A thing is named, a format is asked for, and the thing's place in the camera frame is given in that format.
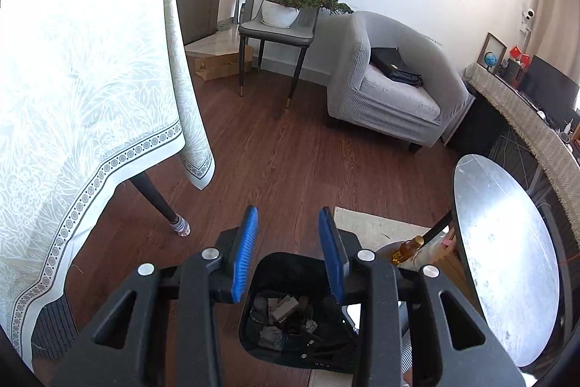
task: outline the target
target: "metal screw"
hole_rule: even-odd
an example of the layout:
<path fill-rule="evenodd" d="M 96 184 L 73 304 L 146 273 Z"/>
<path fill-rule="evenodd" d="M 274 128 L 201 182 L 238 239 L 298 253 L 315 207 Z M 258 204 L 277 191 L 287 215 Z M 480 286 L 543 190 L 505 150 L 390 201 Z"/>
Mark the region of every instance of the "metal screw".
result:
<path fill-rule="evenodd" d="M 361 261 L 370 262 L 375 260 L 375 254 L 371 250 L 361 250 L 357 253 L 357 257 Z"/>
<path fill-rule="evenodd" d="M 201 257 L 204 259 L 216 259 L 219 256 L 219 251 L 216 248 L 205 248 L 201 252 Z"/>
<path fill-rule="evenodd" d="M 423 268 L 423 274 L 427 277 L 437 277 L 439 275 L 439 269 L 434 265 L 426 265 Z"/>
<path fill-rule="evenodd" d="M 154 270 L 155 270 L 155 266 L 153 264 L 151 264 L 151 263 L 141 264 L 137 268 L 137 272 L 141 276 L 149 276 L 149 274 L 153 274 L 153 271 Z"/>

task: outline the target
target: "monitor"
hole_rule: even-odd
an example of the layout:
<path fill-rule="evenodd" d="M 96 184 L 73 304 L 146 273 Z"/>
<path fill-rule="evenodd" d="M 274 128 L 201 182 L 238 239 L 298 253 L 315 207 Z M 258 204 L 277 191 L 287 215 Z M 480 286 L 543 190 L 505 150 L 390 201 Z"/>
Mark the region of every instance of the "monitor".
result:
<path fill-rule="evenodd" d="M 564 129 L 576 118 L 578 85 L 543 59 L 534 56 L 519 90 L 546 114 L 555 128 Z"/>

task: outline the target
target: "beige curtain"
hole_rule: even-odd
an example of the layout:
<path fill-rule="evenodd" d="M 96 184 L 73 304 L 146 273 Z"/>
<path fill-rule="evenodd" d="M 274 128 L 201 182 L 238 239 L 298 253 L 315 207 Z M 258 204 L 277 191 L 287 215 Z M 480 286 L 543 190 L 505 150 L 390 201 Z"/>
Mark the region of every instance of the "beige curtain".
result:
<path fill-rule="evenodd" d="M 580 0 L 538 0 L 526 54 L 539 56 L 580 85 Z"/>

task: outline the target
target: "blue globe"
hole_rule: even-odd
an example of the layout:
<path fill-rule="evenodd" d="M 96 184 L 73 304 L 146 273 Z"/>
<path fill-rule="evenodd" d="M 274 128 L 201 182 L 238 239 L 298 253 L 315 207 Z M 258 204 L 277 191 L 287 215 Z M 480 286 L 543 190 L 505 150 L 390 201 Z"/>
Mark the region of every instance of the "blue globe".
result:
<path fill-rule="evenodd" d="M 483 57 L 483 61 L 485 61 L 485 64 L 489 67 L 494 67 L 498 63 L 498 58 L 495 56 L 495 54 L 487 52 Z"/>

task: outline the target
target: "white flower pot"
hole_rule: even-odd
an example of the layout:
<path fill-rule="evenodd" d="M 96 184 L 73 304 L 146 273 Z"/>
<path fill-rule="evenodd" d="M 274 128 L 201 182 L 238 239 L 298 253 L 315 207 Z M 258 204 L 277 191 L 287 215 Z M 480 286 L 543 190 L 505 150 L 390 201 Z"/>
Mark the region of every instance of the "white flower pot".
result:
<path fill-rule="evenodd" d="M 270 1 L 264 1 L 262 4 L 262 22 L 272 27 L 288 29 L 298 14 L 300 14 L 300 10 L 293 7 L 285 7 Z"/>

